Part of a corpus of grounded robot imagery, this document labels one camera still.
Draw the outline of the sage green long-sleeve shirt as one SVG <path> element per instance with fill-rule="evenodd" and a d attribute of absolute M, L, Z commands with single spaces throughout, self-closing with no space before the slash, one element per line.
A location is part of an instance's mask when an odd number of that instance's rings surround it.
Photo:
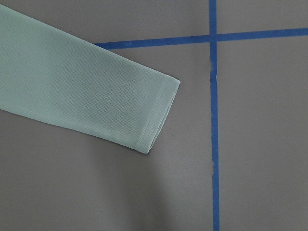
<path fill-rule="evenodd" d="M 180 81 L 0 8 L 0 107 L 141 153 L 152 148 Z"/>

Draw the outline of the blue tape grid lines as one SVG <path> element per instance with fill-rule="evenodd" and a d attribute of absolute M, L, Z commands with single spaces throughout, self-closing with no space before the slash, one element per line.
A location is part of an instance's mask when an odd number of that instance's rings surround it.
<path fill-rule="evenodd" d="M 307 36 L 308 29 L 288 28 L 248 32 L 218 33 L 217 1 L 208 2 L 209 32 L 207 35 L 182 36 L 171 38 L 153 38 L 96 43 L 96 46 L 107 50 L 133 49 L 184 44 L 209 43 L 210 58 L 210 112 L 211 112 L 211 156 L 212 156 L 212 214 L 213 230 L 220 230 L 219 201 L 219 128 L 218 128 L 218 42 L 253 39 L 287 38 Z"/>

